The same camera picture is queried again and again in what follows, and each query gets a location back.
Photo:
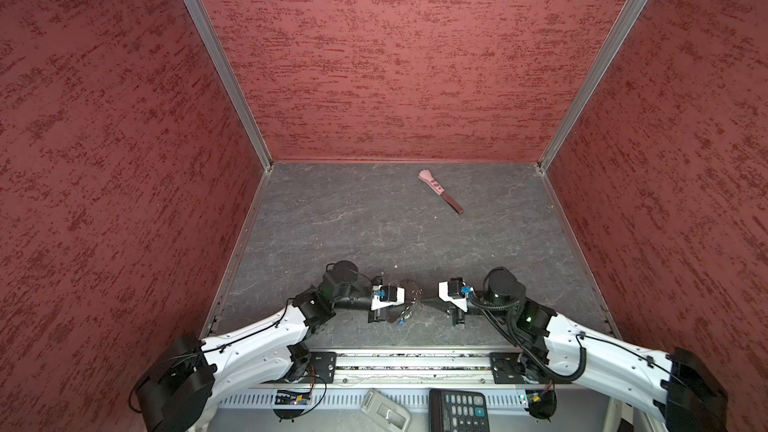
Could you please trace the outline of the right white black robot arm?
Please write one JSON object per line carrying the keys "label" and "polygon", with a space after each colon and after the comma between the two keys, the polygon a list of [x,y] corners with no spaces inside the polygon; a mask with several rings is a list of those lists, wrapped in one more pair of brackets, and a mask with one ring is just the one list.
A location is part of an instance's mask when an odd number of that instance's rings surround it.
{"label": "right white black robot arm", "polygon": [[668,353],[599,333],[527,296],[506,268],[474,288],[459,277],[438,285],[424,304],[455,323],[483,317],[521,356],[517,370],[538,383],[576,384],[626,403],[669,431],[724,431],[728,394],[694,352]]}

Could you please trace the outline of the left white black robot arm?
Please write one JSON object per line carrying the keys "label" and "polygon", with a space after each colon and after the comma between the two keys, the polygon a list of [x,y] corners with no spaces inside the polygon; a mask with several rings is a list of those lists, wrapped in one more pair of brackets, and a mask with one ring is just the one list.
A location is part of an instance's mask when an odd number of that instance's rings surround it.
{"label": "left white black robot arm", "polygon": [[406,298],[403,287],[369,278],[350,261],[331,263],[318,285],[261,321],[219,336],[175,338],[133,385],[129,409],[149,431],[203,431],[222,400],[253,385],[326,382],[332,374],[306,340],[339,309],[362,310],[379,322],[388,309],[404,307]]}

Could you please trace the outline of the black calculator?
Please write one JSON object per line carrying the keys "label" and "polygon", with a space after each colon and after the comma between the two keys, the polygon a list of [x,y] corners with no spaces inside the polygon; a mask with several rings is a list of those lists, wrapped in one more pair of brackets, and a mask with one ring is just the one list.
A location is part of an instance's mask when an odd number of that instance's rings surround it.
{"label": "black calculator", "polygon": [[486,398],[482,393],[430,389],[430,432],[489,432]]}

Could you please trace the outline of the grey plastic device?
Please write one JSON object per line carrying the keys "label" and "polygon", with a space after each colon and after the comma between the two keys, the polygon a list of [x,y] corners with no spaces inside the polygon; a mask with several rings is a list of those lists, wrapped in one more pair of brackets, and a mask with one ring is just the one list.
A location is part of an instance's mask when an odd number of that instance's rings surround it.
{"label": "grey plastic device", "polygon": [[405,432],[412,421],[408,409],[375,389],[367,391],[360,410],[385,431]]}

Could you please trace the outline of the aluminium front rail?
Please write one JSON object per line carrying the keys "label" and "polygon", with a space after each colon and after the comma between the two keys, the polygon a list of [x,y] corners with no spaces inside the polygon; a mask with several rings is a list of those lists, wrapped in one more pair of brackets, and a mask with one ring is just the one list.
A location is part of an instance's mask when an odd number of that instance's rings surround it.
{"label": "aluminium front rail", "polygon": [[[303,344],[295,344],[269,350],[255,356],[256,367],[273,367],[273,372],[255,372],[248,384],[280,381],[300,356],[308,353]],[[342,350],[322,351],[338,354],[334,380],[352,372],[382,374],[393,379],[396,374],[425,374],[434,379],[441,373],[490,374],[489,354],[483,351],[464,350]]]}

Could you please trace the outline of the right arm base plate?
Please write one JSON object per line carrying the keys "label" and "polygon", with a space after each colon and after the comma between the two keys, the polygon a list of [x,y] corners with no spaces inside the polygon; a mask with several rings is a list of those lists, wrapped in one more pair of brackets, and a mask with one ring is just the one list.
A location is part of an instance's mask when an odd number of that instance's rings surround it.
{"label": "right arm base plate", "polygon": [[571,381],[560,380],[547,375],[526,354],[521,352],[491,352],[489,354],[490,370],[494,383],[515,385],[547,385],[571,384]]}

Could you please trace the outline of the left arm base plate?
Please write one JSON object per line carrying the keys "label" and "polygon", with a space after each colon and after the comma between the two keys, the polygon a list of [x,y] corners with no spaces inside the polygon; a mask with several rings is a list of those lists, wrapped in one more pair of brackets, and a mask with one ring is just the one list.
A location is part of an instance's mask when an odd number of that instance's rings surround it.
{"label": "left arm base plate", "polygon": [[280,379],[284,383],[311,384],[318,380],[332,383],[334,380],[336,352],[309,351],[300,356]]}

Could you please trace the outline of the pink handled knife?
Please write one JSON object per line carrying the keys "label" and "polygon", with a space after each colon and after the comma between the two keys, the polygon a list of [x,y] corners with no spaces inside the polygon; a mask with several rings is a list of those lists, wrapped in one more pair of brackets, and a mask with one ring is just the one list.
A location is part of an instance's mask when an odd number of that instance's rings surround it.
{"label": "pink handled knife", "polygon": [[421,170],[418,173],[418,178],[439,197],[441,197],[443,201],[448,204],[458,215],[461,215],[464,212],[464,209],[445,191],[445,189],[439,184],[439,182],[434,178],[429,170]]}

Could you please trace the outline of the right aluminium corner post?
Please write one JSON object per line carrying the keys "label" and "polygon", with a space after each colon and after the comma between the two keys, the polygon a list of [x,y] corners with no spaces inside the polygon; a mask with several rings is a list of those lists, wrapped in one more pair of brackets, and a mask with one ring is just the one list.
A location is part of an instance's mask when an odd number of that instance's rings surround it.
{"label": "right aluminium corner post", "polygon": [[555,134],[538,161],[538,168],[542,175],[547,174],[570,131],[575,126],[648,1],[625,1]]}

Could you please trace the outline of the aluminium corner post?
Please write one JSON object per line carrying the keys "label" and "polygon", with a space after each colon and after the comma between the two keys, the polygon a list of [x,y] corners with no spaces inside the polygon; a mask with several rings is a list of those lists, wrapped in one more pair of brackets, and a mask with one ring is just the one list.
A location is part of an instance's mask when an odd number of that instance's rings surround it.
{"label": "aluminium corner post", "polygon": [[259,158],[262,168],[267,172],[273,169],[273,159],[266,142],[247,103],[245,94],[236,78],[235,72],[226,56],[223,45],[215,31],[202,0],[183,0],[196,30],[208,52],[216,72],[227,92],[249,141]]}
{"label": "aluminium corner post", "polygon": [[538,161],[538,168],[542,175],[547,174],[570,131],[575,126],[648,1],[625,1],[555,134]]}

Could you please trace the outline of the left aluminium corner post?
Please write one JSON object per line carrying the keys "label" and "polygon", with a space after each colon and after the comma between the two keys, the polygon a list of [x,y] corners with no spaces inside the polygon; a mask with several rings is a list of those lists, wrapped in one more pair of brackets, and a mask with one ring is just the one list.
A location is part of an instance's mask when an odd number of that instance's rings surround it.
{"label": "left aluminium corner post", "polygon": [[259,158],[262,168],[267,172],[273,169],[273,159],[266,142],[247,103],[245,94],[236,78],[235,72],[226,56],[223,45],[215,31],[202,0],[183,0],[196,30],[208,52],[216,72],[227,92],[249,141]]}

